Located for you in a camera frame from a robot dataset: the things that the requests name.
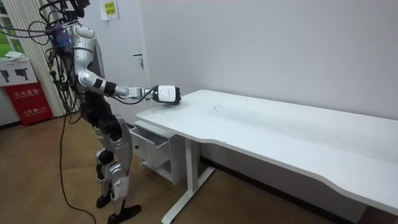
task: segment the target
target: window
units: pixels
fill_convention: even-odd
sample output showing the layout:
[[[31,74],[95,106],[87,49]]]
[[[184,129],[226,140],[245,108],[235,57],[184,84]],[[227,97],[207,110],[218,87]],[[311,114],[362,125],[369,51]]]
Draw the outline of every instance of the window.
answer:
[[[4,8],[2,0],[0,0],[0,25],[4,27],[12,27],[10,18],[7,15],[7,11],[6,8]],[[4,30],[0,29],[0,30],[7,34],[16,35],[14,30],[7,30],[7,29]],[[6,53],[12,50],[24,53],[21,43],[19,42],[17,37],[10,37],[0,33],[0,57],[5,57]]]

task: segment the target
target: white drawer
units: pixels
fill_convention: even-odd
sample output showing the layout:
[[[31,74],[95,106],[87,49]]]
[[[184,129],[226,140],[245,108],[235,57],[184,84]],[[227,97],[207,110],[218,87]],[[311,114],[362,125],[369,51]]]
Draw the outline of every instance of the white drawer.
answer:
[[[170,159],[169,142],[142,128],[130,130],[132,138],[132,151],[141,159],[158,168]]]

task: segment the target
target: window curtain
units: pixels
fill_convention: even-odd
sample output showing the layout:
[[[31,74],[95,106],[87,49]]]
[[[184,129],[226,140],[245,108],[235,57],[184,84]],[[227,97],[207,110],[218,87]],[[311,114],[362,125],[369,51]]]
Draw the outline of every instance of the window curtain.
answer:
[[[9,18],[11,20],[14,28],[27,29],[31,22],[40,21],[44,22],[39,15],[39,7],[47,3],[42,0],[2,0],[4,7],[7,10]],[[33,30],[44,30],[45,25],[36,22],[30,29]],[[17,35],[28,36],[26,32],[16,31]],[[47,37],[35,38],[36,41],[40,43],[46,43]],[[41,82],[44,93],[49,101],[52,113],[54,116],[63,116],[65,110],[63,109],[62,102],[59,98],[57,87],[52,82],[52,77],[49,75],[49,68],[47,66],[47,54],[45,51],[52,47],[49,42],[45,45],[39,45],[29,38],[19,38],[22,48],[26,56],[30,59],[33,69],[35,71],[36,77]],[[69,100],[74,100],[74,93]]]

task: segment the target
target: desk surface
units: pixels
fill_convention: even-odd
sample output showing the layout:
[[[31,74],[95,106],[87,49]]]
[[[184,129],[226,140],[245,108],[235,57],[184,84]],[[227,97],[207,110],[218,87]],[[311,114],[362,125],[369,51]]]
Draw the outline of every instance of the desk surface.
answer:
[[[137,118],[313,177],[398,215],[398,121],[208,90]]]

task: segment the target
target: red sign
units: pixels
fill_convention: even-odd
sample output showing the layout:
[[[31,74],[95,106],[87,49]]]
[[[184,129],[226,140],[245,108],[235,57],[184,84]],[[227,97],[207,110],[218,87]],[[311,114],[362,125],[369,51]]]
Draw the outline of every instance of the red sign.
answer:
[[[54,119],[40,83],[5,86],[23,126]]]

